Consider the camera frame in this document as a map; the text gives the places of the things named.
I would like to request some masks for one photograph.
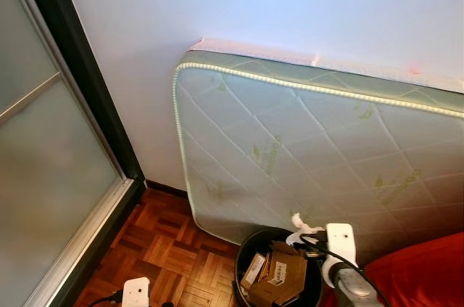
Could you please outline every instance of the parquet floor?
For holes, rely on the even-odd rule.
[[[231,285],[237,250],[195,225],[187,199],[147,189],[74,306],[111,295],[127,279],[148,277],[151,307],[167,301],[237,307]]]

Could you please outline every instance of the black trash bin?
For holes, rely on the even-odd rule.
[[[243,296],[240,290],[240,281],[245,275],[248,266],[252,262],[255,253],[262,253],[264,256],[269,251],[271,240],[285,239],[291,234],[286,229],[276,227],[265,227],[249,236],[241,245],[235,260],[235,272],[233,290],[237,303],[242,307],[253,307]],[[306,282],[304,290],[299,300],[292,303],[291,307],[317,307],[323,293],[323,278],[320,273],[320,261],[315,259],[307,260]]]

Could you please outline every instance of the power cord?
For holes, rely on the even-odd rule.
[[[90,305],[88,305],[88,307],[96,306],[97,304],[99,304],[101,302],[105,302],[105,301],[111,301],[111,302],[114,302],[114,303],[121,303],[123,301],[123,290],[115,291],[115,293],[113,295],[107,296],[105,298],[99,298],[98,300],[95,300]]]
[[[329,254],[329,255],[332,255],[334,258],[338,258],[339,260],[345,262],[348,266],[350,266],[352,269],[354,269],[357,273],[360,274],[360,276],[362,278],[364,278],[364,280],[370,284],[371,287],[374,288],[374,290],[382,297],[382,300],[384,300],[385,304],[386,304],[386,307],[392,307],[392,305],[390,304],[390,302],[386,299],[385,295],[380,291],[380,289],[377,288],[377,286],[369,279],[366,277],[366,275],[364,274],[363,271],[361,271],[359,268],[357,268],[354,264],[352,264],[351,262],[349,262],[346,258],[338,255],[338,254],[335,254],[333,252],[331,252],[330,250],[327,250],[325,249],[324,247],[321,247],[320,245],[317,245],[317,244],[312,244],[311,242],[309,242],[308,240],[305,239],[305,237],[307,238],[311,238],[311,234],[301,234],[299,236],[299,238],[303,241],[303,243],[305,243],[308,247],[314,247],[316,249],[318,249],[319,251],[322,251],[323,253],[325,254]]]

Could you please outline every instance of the red fabric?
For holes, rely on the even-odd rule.
[[[393,307],[464,306],[464,232],[379,258],[366,274]],[[336,306],[333,292],[322,306]]]

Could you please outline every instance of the quilted mattress fabric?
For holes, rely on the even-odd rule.
[[[205,231],[353,225],[360,262],[462,231],[464,96],[190,51],[175,70],[188,197]]]

